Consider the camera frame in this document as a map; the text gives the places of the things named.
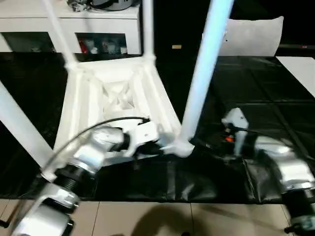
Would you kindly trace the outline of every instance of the floor tile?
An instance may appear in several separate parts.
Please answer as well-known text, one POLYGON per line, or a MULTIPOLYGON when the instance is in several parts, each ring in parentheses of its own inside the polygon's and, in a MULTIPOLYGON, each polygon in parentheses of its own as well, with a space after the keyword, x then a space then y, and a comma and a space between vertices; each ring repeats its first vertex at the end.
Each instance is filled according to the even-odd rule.
MULTIPOLYGON (((15 207, 17 206, 19 200, 9 200, 4 212, 2 213, 1 216, 1 220, 3 221, 7 221, 8 218, 10 217, 10 215, 12 214, 12 212, 14 211, 15 207)), ((4 229, 4 228, 0 228, 0 235, 2 236, 6 236, 9 235, 9 233, 11 232, 11 227, 12 227, 12 223, 14 221, 14 218, 11 221, 11 224, 9 226, 9 228, 4 229)))
POLYGON ((192 204, 195 236, 285 236, 281 205, 192 204))
POLYGON ((92 236, 99 202, 81 202, 71 215, 75 223, 71 236, 92 236))
POLYGON ((193 233, 190 204, 101 203, 93 236, 181 236, 193 233))
POLYGON ((6 208, 6 205, 9 203, 9 200, 7 199, 0 199, 0 217, 2 216, 2 213, 4 212, 4 209, 6 208))

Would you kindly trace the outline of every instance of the black plastic sheet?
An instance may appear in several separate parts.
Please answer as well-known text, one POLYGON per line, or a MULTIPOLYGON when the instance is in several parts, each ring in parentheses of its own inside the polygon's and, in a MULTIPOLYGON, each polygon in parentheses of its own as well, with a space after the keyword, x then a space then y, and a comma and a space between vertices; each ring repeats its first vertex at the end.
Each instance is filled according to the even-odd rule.
MULTIPOLYGON (((194 64, 195 58, 157 59, 180 120, 194 64)), ((0 54, 0 72, 3 84, 53 146, 67 78, 60 55, 0 54)), ((242 109, 250 129, 286 138, 315 157, 315 100, 276 58, 219 58, 196 136, 210 144, 217 142, 221 118, 235 107, 242 109)), ((31 198, 26 193, 39 167, 3 125, 0 129, 4 139, 0 197, 31 198)), ((315 170, 315 163, 308 162, 315 170)), ((82 187, 80 196, 92 201, 281 202, 265 163, 251 156, 227 155, 222 160, 195 148, 188 158, 166 155, 139 164, 139 170, 131 162, 102 168, 97 178, 82 187)))

